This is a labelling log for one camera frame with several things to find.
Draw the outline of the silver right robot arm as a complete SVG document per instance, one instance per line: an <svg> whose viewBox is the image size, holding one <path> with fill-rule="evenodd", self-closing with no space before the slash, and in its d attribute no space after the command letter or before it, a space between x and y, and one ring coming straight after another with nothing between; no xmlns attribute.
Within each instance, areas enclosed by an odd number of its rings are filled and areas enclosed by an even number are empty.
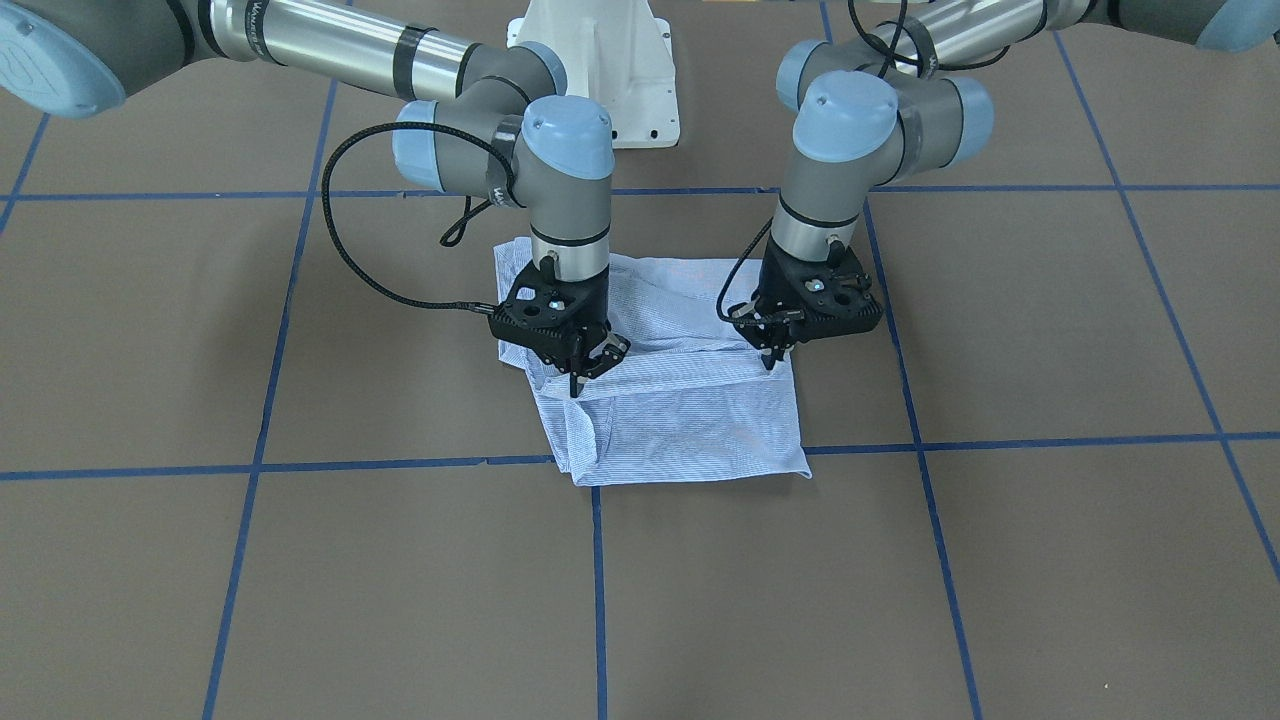
<svg viewBox="0 0 1280 720"><path fill-rule="evenodd" d="M571 96L548 46L493 47L329 1L5 1L3 87L54 117L88 118L197 61L265 61L403 102L344 140L319 182L335 250L366 283L332 210L332 177L356 143L389 135L399 173L530 214L531 258L499 304L453 302L568 378L571 397L621 364L608 318L614 150L608 111Z"/></svg>

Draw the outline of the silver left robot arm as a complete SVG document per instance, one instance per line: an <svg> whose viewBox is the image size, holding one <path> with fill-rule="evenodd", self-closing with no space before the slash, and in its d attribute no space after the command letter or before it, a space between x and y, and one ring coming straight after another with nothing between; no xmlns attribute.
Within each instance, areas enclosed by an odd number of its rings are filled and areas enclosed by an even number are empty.
<svg viewBox="0 0 1280 720"><path fill-rule="evenodd" d="M806 41L783 58L794 151L748 301L721 307L767 370L797 345L877 328L883 309L852 250L868 193L975 156L995 105L970 72L1015 44L1080 23L1202 50L1242 53L1277 33L1275 1L937 1L846 44Z"/></svg>

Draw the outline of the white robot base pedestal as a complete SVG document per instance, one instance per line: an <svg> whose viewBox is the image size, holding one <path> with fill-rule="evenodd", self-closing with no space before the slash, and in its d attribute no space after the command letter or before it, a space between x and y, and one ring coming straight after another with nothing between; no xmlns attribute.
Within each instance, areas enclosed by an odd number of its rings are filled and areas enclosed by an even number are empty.
<svg viewBox="0 0 1280 720"><path fill-rule="evenodd" d="M531 1L507 44L552 49L567 92L599 102L616 149L669 149L681 137L672 28L648 1Z"/></svg>

